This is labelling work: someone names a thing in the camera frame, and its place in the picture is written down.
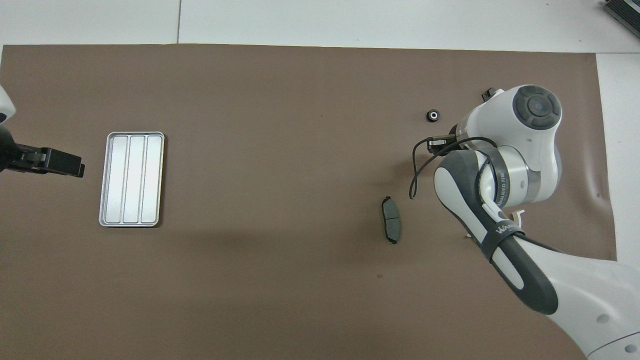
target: white floor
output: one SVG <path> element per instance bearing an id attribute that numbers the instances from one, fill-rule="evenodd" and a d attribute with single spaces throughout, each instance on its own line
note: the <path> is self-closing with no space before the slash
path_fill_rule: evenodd
<path id="1" fill-rule="evenodd" d="M 618 259 L 640 267 L 631 152 L 640 39 L 599 0 L 0 0 L 0 24 L 0 49 L 180 42 L 597 53 Z"/>

